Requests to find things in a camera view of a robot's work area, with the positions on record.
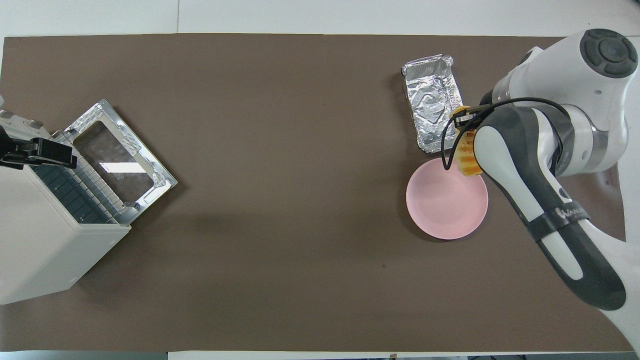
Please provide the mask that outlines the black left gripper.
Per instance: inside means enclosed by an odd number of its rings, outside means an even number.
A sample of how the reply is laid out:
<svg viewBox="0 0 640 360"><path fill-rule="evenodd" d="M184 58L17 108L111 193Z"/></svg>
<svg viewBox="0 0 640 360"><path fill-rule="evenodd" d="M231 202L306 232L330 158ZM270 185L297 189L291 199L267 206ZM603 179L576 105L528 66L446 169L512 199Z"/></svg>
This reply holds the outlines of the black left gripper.
<svg viewBox="0 0 640 360"><path fill-rule="evenodd" d="M78 158L73 155L73 148L43 137L30 140L32 150L30 158L23 153L12 152L12 138L5 128L0 126L0 166L10 169L23 170L29 163L34 166L62 166L67 169L77 167Z"/></svg>

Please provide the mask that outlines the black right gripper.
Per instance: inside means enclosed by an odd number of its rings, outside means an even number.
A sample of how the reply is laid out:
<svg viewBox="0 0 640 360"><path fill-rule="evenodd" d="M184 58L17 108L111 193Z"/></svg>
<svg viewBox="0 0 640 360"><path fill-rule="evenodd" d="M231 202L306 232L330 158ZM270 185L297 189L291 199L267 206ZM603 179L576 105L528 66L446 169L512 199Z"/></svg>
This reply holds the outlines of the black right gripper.
<svg viewBox="0 0 640 360"><path fill-rule="evenodd" d="M493 112L496 107L501 105L500 93L495 91L487 91L481 98L479 107L480 111ZM454 128L459 132L464 129L466 131L475 130L478 128L478 120L476 112L457 112L454 114Z"/></svg>

